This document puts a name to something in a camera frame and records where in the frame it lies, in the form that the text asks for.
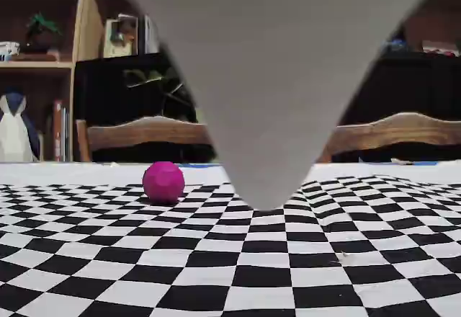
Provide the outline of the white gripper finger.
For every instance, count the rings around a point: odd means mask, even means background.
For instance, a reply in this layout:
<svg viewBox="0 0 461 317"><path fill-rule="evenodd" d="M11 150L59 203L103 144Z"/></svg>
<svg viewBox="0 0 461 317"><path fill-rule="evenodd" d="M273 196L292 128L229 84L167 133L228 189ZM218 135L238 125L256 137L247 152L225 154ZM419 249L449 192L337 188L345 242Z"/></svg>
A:
<svg viewBox="0 0 461 317"><path fill-rule="evenodd" d="M135 0L237 193L271 210L307 177L371 63L421 0Z"/></svg>

